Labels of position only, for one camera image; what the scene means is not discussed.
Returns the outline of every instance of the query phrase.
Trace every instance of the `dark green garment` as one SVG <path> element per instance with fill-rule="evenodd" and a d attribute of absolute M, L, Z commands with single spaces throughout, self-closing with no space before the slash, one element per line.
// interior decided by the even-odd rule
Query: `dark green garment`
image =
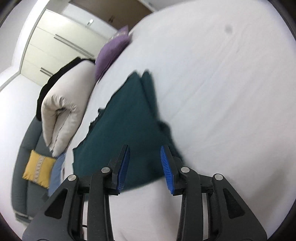
<path fill-rule="evenodd" d="M 168 145 L 180 157 L 169 127 L 157 119 L 153 81 L 132 73 L 113 94 L 104 110 L 89 127 L 86 138 L 73 150 L 74 174 L 91 175 L 118 157 L 124 144 L 131 150 L 124 189 L 135 188 L 164 175 L 160 147 Z"/>

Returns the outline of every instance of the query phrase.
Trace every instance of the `white bed sheet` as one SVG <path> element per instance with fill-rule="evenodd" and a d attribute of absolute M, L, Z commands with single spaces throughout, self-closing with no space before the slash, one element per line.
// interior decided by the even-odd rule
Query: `white bed sheet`
<path fill-rule="evenodd" d="M 153 13 L 95 86 L 75 148 L 98 108 L 134 70 L 148 69 L 162 120 L 185 163 L 223 174 L 268 236 L 296 198 L 296 43 L 268 1 L 199 0 Z M 176 239 L 181 197 L 164 179 L 110 197 L 116 241 Z"/>

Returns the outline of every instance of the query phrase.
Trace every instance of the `white wardrobe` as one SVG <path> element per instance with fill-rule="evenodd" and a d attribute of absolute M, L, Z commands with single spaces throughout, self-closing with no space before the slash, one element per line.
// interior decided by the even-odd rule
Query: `white wardrobe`
<path fill-rule="evenodd" d="M 95 59 L 106 42 L 89 28 L 45 10 L 30 39 L 21 74 L 43 86 L 77 56 Z"/>

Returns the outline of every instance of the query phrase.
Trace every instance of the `silver screw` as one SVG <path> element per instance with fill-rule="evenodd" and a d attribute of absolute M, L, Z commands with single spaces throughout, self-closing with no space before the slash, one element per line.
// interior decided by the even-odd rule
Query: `silver screw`
<path fill-rule="evenodd" d="M 181 172 L 183 172 L 183 173 L 188 173 L 189 171 L 190 171 L 190 169 L 188 167 L 181 168 Z"/>
<path fill-rule="evenodd" d="M 110 168 L 103 167 L 101 171 L 102 171 L 102 173 L 108 173 L 108 172 L 110 172 Z"/>
<path fill-rule="evenodd" d="M 74 181 L 76 179 L 76 175 L 72 174 L 68 177 L 69 181 Z"/>
<path fill-rule="evenodd" d="M 223 176 L 221 174 L 216 174 L 215 179 L 221 181 L 223 179 Z"/>

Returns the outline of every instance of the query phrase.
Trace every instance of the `metal handle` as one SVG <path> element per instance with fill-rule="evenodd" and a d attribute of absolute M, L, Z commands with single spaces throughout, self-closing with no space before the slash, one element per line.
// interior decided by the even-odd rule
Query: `metal handle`
<path fill-rule="evenodd" d="M 48 75 L 49 77 L 51 77 L 51 76 L 54 75 L 53 73 L 51 73 L 50 71 L 48 71 L 48 70 L 46 70 L 46 69 L 44 69 L 42 67 L 40 68 L 39 71 L 42 72 L 42 73 L 44 73 L 44 74 L 46 74 L 46 75 Z"/>
<path fill-rule="evenodd" d="M 75 51 L 89 57 L 89 58 L 94 58 L 94 55 L 88 51 L 86 51 L 85 49 L 79 47 L 78 45 L 72 43 L 71 41 L 63 38 L 62 36 L 59 36 L 57 34 L 55 34 L 54 39 L 62 42 L 63 44 L 66 44 L 67 46 L 69 46 L 70 48 L 74 49 Z"/>

